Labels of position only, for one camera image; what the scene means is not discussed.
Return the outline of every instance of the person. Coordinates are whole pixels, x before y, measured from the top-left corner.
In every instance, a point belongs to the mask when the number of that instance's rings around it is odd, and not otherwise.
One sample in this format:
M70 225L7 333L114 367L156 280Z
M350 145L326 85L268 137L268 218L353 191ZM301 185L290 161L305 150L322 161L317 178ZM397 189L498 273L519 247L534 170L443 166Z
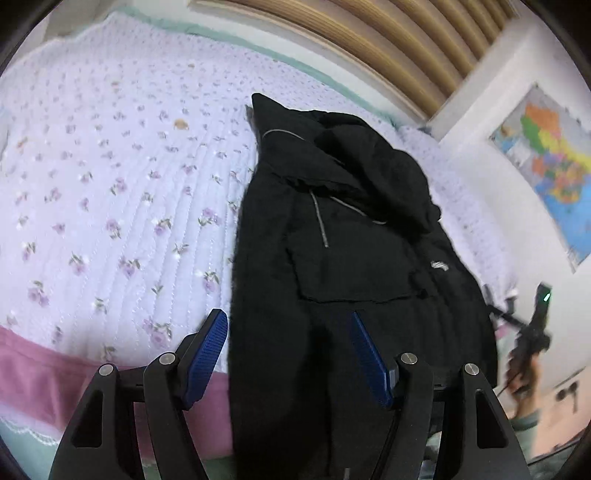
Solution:
M509 422L521 446L525 460L529 461L532 457L535 435L540 421L540 355L535 354L531 357L531 368L527 379L522 374L517 373L517 367L514 351L512 351L509 354L508 368L505 373L505 384L507 391L517 405L515 413ZM519 389L526 385L529 386L528 390L518 393ZM441 432L432 435L427 441L425 460L421 465L418 480L433 479L440 443Z
M507 382L507 391L517 404L515 414L510 419L510 422L525 459L530 460L538 422L540 421L540 356L536 354L531 358L528 379L529 390L523 394L518 394L517 391L525 385L524 378L522 375L516 375L515 373L514 357L510 355L509 358L509 368L505 381Z

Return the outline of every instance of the pink blanket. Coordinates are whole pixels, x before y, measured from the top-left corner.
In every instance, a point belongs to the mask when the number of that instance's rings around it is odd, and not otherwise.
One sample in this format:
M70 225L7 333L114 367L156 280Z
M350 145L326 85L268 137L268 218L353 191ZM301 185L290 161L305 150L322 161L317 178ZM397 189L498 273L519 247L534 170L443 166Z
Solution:
M64 430L99 365L54 352L0 327L0 402ZM153 458L143 405L135 411L143 458ZM228 376L214 372L203 399L186 413L202 459L232 454Z

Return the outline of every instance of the bed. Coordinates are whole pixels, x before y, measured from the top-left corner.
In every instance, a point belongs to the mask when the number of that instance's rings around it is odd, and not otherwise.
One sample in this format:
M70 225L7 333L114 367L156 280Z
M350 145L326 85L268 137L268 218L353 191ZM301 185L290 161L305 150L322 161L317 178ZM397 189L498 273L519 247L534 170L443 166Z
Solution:
M115 12L0 77L0 434L34 480L47 477L101 363L146 365L212 308L229 313L231 328L236 226L257 158L254 92L363 118L420 163L456 251L498 304L515 283L491 214L428 134L394 128L310 69L151 23ZM232 453L226 358L227 345L187 415L204 459ZM208 468L231 476L227 462Z

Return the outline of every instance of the black jacket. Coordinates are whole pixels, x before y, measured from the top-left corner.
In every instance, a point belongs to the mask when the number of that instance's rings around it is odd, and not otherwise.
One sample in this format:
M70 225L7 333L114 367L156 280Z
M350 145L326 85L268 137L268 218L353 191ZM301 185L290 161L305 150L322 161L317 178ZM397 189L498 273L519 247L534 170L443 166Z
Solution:
M391 413L359 367L352 312L387 361L473 362L495 385L488 311L408 154L352 115L252 103L260 159L230 322L239 479L369 478Z

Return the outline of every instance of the wooden headboard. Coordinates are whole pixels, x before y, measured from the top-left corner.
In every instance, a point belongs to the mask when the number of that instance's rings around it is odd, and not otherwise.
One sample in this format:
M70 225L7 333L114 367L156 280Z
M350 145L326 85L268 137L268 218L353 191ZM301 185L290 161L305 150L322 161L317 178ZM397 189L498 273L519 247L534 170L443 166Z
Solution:
M219 0L340 47L433 116L515 15L510 0Z

